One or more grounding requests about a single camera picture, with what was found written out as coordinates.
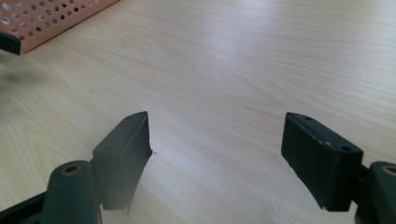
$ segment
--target light wood grain surface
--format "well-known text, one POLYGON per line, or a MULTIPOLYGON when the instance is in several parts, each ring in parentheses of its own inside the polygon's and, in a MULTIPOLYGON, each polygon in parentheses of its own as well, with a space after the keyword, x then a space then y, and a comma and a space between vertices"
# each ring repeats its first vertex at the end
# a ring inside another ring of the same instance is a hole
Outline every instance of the light wood grain surface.
POLYGON ((0 52, 0 210, 148 111, 151 157, 110 223, 353 223, 280 155, 286 112, 396 162, 396 2, 121 0, 0 52))

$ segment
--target basket hole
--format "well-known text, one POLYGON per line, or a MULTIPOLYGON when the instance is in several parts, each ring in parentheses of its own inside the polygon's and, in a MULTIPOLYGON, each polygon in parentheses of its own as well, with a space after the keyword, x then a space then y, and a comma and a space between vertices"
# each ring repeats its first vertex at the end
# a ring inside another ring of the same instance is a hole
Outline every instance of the basket hole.
POLYGON ((12 13, 12 19, 14 19, 14 20, 17 20, 17 19, 19 19, 20 18, 20 15, 18 15, 17 13, 12 13))
POLYGON ((12 7, 11 7, 11 5, 9 3, 3 3, 3 8, 5 10, 11 10, 12 9, 12 7))
POLYGON ((19 6, 21 4, 21 0, 12 0, 15 6, 19 6))
POLYGON ((4 17, 4 18, 2 19, 2 22, 3 22, 3 24, 5 24, 5 25, 9 25, 9 18, 4 17))
POLYGON ((27 25, 26 25, 26 23, 23 21, 23 22, 20 23, 20 27, 23 28, 23 29, 26 29, 27 25))

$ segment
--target perforated plastic basket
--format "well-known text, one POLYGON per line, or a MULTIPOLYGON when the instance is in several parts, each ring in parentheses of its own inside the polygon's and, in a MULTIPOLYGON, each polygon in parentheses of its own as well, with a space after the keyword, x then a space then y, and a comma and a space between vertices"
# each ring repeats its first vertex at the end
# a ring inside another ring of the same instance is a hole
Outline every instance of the perforated plastic basket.
POLYGON ((0 0, 0 31, 27 52, 119 0, 0 0))

